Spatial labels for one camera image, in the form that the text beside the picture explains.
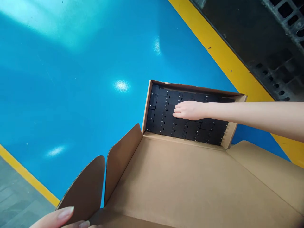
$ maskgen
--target box flap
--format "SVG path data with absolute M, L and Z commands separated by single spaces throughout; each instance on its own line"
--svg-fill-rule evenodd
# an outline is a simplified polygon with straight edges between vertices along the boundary
M 101 195 L 105 175 L 105 158 L 96 157 L 78 175 L 56 210 L 74 206 L 74 214 L 65 224 L 71 224 L 80 220 L 88 220 L 101 204 Z
M 138 123 L 109 151 L 105 179 L 104 206 L 106 206 L 142 137 L 143 134 Z
M 304 169 L 250 142 L 227 153 L 304 216 Z
M 102 225 L 102 228 L 172 228 L 171 226 L 148 222 L 102 208 L 90 218 L 90 223 L 91 225 Z
M 303 220 L 225 151 L 148 137 L 106 210 L 177 228 L 296 228 Z

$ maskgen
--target tray of black parts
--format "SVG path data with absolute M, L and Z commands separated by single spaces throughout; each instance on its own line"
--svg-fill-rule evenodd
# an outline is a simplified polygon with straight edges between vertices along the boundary
M 215 94 L 168 90 L 153 85 L 149 102 L 146 131 L 176 138 L 220 145 L 228 122 L 215 119 L 185 120 L 173 117 L 177 104 L 183 101 L 235 102 Z

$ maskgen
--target yellow floor line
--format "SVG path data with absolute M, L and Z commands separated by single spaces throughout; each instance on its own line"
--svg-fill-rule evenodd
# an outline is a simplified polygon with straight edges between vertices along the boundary
M 41 193 L 55 207 L 59 204 L 57 199 L 43 184 L 41 184 L 29 171 L 26 170 L 3 146 L 0 145 L 0 156 L 15 169 L 28 183 Z
M 188 27 L 206 48 L 234 87 L 248 95 L 247 101 L 274 101 L 234 52 L 189 0 L 169 0 Z M 296 165 L 304 168 L 304 143 L 272 134 Z

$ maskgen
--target fingernail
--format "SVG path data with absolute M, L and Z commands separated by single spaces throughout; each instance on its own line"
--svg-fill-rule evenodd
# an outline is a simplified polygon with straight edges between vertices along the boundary
M 79 225 L 79 228 L 88 228 L 90 226 L 90 221 L 85 221 Z
M 68 216 L 70 216 L 74 211 L 74 207 L 67 207 L 65 208 L 59 215 L 58 219 L 64 219 Z

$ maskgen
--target hand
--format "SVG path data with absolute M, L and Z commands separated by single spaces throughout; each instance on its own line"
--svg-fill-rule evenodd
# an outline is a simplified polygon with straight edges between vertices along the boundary
M 206 116 L 205 108 L 203 105 L 206 103 L 197 101 L 183 101 L 175 106 L 173 116 L 176 118 L 199 120 L 208 118 Z
M 37 222 L 35 222 L 30 228 L 60 228 L 64 225 L 73 215 L 74 207 L 66 207 L 52 213 L 47 214 Z M 79 221 L 62 228 L 101 228 L 102 226 L 90 226 L 89 221 Z

